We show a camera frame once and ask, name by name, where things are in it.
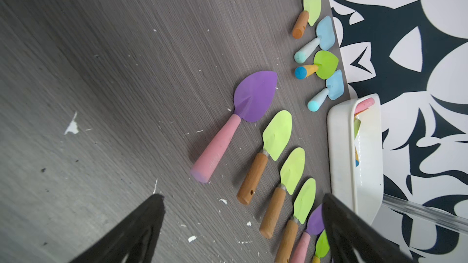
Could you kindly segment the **light green shovel wooden handle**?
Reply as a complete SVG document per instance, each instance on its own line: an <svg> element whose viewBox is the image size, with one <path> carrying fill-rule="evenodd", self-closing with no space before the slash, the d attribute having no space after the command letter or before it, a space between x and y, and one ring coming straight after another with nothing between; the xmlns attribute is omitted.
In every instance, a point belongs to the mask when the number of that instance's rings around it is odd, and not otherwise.
<svg viewBox="0 0 468 263"><path fill-rule="evenodd" d="M301 187L293 205L293 214L286 224L275 263L288 263L296 240L299 225L304 224L316 197L316 180L309 178Z"/></svg>

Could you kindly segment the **purple square shovel pink handle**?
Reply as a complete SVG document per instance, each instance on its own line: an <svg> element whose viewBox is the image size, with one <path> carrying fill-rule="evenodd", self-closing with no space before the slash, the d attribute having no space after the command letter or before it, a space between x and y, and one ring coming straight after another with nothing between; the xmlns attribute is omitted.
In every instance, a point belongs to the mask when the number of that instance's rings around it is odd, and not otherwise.
<svg viewBox="0 0 468 263"><path fill-rule="evenodd" d="M290 263L304 263L308 246L312 235L320 235L324 231L324 221L322 218L322 204L320 204L310 215L307 227L303 232L297 247L294 251Z"/></svg>

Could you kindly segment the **purple round shovel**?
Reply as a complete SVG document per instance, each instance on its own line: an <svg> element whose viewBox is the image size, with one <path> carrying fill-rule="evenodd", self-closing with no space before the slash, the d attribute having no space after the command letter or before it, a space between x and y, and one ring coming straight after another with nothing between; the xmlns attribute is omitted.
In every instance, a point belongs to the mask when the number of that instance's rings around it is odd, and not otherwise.
<svg viewBox="0 0 468 263"><path fill-rule="evenodd" d="M191 169L191 175L201 183L208 183L225 154L241 121L260 120L275 95L278 75L274 71L259 71L247 76L234 92L234 113L214 136Z"/></svg>

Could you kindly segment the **green shovel orange handle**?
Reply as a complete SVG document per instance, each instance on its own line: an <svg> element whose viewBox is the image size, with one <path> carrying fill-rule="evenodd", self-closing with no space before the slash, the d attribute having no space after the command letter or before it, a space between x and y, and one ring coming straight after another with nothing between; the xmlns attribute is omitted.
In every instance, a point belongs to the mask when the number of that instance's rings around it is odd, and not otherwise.
<svg viewBox="0 0 468 263"><path fill-rule="evenodd" d="M321 14L321 0L303 0L303 11L297 17L292 30L292 36L300 39L305 33L307 26L314 26Z"/></svg>

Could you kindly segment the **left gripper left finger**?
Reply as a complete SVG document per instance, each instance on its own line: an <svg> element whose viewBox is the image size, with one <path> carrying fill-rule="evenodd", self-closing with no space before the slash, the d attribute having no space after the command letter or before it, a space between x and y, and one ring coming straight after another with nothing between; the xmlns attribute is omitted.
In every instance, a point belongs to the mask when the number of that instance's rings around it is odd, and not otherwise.
<svg viewBox="0 0 468 263"><path fill-rule="evenodd" d="M149 263L165 216L164 196L152 194L74 263Z"/></svg>

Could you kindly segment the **green pointed shovel yellow handle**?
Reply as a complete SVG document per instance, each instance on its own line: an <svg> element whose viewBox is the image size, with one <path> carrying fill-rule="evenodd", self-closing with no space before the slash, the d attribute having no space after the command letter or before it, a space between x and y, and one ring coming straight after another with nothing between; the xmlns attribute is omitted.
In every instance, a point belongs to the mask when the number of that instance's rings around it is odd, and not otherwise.
<svg viewBox="0 0 468 263"><path fill-rule="evenodd" d="M315 252L311 263L320 263L321 259L325 258L329 251L330 246L326 231L324 230L318 237L318 240L316 241Z"/></svg>

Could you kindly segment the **light blue toy shovel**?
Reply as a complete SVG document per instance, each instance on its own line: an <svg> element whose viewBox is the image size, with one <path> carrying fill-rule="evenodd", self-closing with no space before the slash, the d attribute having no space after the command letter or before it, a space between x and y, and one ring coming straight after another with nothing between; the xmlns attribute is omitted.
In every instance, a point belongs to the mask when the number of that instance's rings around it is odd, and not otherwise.
<svg viewBox="0 0 468 263"><path fill-rule="evenodd" d="M337 70L325 81L325 88L316 94L308 103L309 111L316 112L320 109L325 99L335 101L344 94L344 80L342 71Z"/></svg>

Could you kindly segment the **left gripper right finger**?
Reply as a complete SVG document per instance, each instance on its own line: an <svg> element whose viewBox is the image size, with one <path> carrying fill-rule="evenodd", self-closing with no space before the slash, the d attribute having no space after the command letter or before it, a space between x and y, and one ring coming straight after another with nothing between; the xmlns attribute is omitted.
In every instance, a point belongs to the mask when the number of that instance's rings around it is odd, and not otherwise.
<svg viewBox="0 0 468 263"><path fill-rule="evenodd" d="M322 201L322 217L335 263L412 263L333 194Z"/></svg>

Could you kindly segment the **light blue round shovel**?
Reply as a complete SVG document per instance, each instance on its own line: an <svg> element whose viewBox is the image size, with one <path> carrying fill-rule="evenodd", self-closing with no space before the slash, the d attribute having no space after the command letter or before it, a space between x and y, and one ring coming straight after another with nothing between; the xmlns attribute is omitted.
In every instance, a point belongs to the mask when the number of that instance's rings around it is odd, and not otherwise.
<svg viewBox="0 0 468 263"><path fill-rule="evenodd" d="M333 20L330 16L322 19L316 28L316 37L304 45L294 55L294 60L298 64L304 63L312 55L317 47L323 51L328 51L335 44L335 31Z"/></svg>

